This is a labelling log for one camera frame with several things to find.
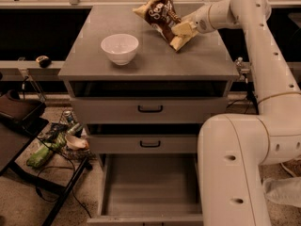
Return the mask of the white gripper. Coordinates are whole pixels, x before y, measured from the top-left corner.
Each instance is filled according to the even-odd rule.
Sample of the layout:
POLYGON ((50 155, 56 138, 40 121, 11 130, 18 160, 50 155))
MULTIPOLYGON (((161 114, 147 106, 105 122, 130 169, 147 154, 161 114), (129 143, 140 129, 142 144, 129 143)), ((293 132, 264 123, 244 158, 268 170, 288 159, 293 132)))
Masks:
POLYGON ((171 28, 177 36, 173 38, 170 46, 176 52, 180 51, 198 32, 205 34, 215 31, 210 22, 210 9, 211 5, 204 5, 189 15, 191 22, 181 22, 171 28))

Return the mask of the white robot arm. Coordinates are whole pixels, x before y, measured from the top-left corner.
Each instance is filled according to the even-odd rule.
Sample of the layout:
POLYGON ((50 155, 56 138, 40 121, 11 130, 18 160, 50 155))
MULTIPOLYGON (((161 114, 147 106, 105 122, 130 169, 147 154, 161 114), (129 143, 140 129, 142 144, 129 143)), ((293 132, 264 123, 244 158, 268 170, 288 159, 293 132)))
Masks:
POLYGON ((267 0, 221 0, 185 16, 201 34, 244 33, 254 87, 252 113, 213 116, 198 134, 204 226, 271 226, 260 167, 300 154, 301 92, 267 24, 267 0))

